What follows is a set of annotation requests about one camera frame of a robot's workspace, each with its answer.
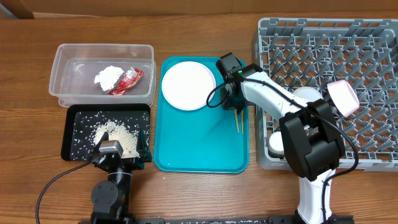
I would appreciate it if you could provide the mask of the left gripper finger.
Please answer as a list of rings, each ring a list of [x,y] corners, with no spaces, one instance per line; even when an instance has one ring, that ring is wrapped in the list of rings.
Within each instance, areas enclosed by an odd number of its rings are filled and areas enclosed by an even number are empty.
[[[142,162],[151,162],[152,154],[149,145],[146,143],[146,137],[143,130],[139,131],[139,158]]]
[[[107,131],[104,132],[96,132],[93,138],[94,146],[101,144],[103,141],[107,141],[109,139],[109,134]]]

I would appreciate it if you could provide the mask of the rice pile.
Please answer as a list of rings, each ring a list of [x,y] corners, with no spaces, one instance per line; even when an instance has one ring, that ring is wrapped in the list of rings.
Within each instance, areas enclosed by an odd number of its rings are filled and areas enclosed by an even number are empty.
[[[148,111],[81,111],[75,116],[70,159],[87,160],[90,151],[105,132],[110,140],[117,140],[123,149],[123,158],[137,157],[138,135],[149,144],[150,114]]]

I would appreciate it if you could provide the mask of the wooden chopstick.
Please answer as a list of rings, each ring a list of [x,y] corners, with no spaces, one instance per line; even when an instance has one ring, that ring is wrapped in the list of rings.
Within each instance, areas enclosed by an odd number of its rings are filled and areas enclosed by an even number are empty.
[[[234,118],[235,118],[235,122],[236,122],[236,129],[237,132],[240,132],[240,128],[239,128],[239,121],[238,121],[238,112],[237,109],[234,110]]]
[[[244,134],[244,110],[241,111],[241,134]]]

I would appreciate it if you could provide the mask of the large white plate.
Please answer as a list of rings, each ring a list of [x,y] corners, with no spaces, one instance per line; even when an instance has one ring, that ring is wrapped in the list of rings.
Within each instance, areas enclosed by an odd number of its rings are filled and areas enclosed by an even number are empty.
[[[162,79],[161,90],[166,101],[176,109],[198,110],[206,105],[215,89],[216,80],[211,70],[194,61],[179,62],[168,69]]]

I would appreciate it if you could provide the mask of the red snack wrapper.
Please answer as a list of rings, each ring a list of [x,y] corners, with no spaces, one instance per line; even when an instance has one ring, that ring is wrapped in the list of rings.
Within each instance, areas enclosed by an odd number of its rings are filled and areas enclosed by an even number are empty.
[[[138,68],[130,68],[117,82],[116,86],[108,92],[108,95],[124,95],[130,90],[144,75],[142,70]]]

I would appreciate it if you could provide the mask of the white tissue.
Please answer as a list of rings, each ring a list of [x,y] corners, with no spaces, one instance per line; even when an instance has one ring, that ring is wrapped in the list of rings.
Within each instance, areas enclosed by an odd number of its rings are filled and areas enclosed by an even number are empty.
[[[110,91],[115,87],[123,73],[124,70],[120,67],[108,66],[95,76],[94,84],[99,84],[103,91]]]

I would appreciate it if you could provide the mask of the white cup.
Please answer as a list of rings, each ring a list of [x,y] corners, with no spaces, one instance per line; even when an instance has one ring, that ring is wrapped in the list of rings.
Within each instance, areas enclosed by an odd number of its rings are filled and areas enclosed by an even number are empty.
[[[268,138],[268,151],[271,157],[284,158],[284,146],[280,131],[272,133]]]

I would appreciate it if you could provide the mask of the grey bowl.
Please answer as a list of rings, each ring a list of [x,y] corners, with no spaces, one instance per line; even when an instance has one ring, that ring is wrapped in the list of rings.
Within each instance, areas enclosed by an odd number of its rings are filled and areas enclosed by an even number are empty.
[[[293,91],[293,94],[311,102],[323,99],[322,94],[318,90],[309,86],[297,88]]]

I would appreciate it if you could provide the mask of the pink bowl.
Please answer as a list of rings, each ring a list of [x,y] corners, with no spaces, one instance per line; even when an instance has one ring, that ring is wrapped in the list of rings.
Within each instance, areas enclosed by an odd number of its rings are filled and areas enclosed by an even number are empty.
[[[348,117],[360,106],[356,92],[346,80],[339,80],[327,84],[329,95],[338,111]]]

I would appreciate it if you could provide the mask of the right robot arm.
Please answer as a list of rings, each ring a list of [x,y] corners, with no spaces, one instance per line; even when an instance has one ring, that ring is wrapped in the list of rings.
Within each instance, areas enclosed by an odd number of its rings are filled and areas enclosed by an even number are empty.
[[[299,177],[298,220],[332,223],[330,180],[343,155],[343,140],[324,100],[308,101],[276,84],[256,64],[244,67],[216,63],[223,109],[242,109],[252,103],[278,120],[284,157]]]

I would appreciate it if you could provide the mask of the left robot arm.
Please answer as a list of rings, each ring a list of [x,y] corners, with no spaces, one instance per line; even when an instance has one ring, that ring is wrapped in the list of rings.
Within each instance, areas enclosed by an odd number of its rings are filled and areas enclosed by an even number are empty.
[[[137,157],[123,159],[120,142],[110,140],[108,133],[103,134],[93,149],[91,163],[107,172],[108,179],[93,187],[90,224],[137,223],[135,216],[129,212],[132,171],[142,170],[146,162],[152,161],[142,130],[138,132],[136,150],[139,153]]]

